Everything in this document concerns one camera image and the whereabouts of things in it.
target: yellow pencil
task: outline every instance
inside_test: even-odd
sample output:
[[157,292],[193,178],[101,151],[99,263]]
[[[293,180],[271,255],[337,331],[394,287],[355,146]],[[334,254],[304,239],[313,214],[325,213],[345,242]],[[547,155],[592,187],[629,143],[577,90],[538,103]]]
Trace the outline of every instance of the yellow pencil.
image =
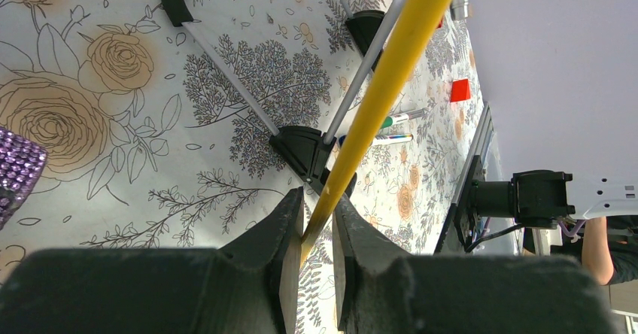
[[421,57],[451,0],[406,0],[394,31],[363,97],[348,140],[314,208],[302,237],[301,263],[326,225],[378,128]]

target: cable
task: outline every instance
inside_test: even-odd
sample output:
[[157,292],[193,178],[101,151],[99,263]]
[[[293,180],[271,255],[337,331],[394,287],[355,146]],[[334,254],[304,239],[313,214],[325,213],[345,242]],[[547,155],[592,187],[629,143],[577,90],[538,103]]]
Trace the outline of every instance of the cable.
[[491,220],[492,220],[491,217],[488,217],[487,220],[485,220],[485,224],[483,225],[483,231],[481,231],[481,236],[479,236],[478,238],[484,238],[485,234],[488,233],[488,226],[490,226]]
[[478,240],[474,241],[470,246],[467,247],[467,249],[465,249],[466,253],[471,253],[472,250],[474,250],[479,244],[481,244],[482,242],[485,242],[487,240],[491,240],[493,238],[499,238],[501,236],[507,235],[511,232],[514,232],[518,229],[523,229],[525,226],[522,223],[516,224],[514,226],[508,227],[507,229],[504,229],[503,231],[499,231],[499,232],[495,232],[494,234],[490,234],[490,235],[486,235],[483,236],[481,238],[479,238]]

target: person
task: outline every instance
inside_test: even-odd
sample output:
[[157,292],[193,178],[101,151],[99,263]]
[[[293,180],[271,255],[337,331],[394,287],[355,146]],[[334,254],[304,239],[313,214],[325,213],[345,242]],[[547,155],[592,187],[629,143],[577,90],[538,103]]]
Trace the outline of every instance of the person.
[[[609,229],[631,235],[609,234]],[[573,242],[564,236],[563,246],[552,245],[552,255],[575,257],[600,285],[620,284],[638,279],[638,216],[597,217],[587,220],[582,238]],[[531,229],[525,229],[524,248],[534,252]]]

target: purple rhinestone object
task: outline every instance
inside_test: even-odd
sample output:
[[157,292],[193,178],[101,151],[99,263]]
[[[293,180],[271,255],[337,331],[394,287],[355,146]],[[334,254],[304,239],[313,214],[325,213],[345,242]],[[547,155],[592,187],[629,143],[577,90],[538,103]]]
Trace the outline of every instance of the purple rhinestone object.
[[31,193],[40,178],[47,152],[24,137],[0,127],[0,230]]

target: marker pen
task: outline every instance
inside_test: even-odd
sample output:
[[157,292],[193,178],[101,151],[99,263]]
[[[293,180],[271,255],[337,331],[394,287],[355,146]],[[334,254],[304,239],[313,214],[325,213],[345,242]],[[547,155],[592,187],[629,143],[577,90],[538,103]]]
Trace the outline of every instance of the marker pen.
[[[378,135],[372,140],[370,146],[378,146],[381,144],[400,144],[403,142],[412,141],[413,137],[411,133],[403,133],[401,135]],[[339,146],[343,146],[345,141],[345,135],[339,138]]]
[[386,127],[394,126],[402,122],[406,122],[408,120],[413,120],[415,118],[425,116],[425,109],[420,108],[418,110],[403,112],[402,114],[394,114],[392,116],[385,117],[385,121],[381,124],[380,129],[384,129]]

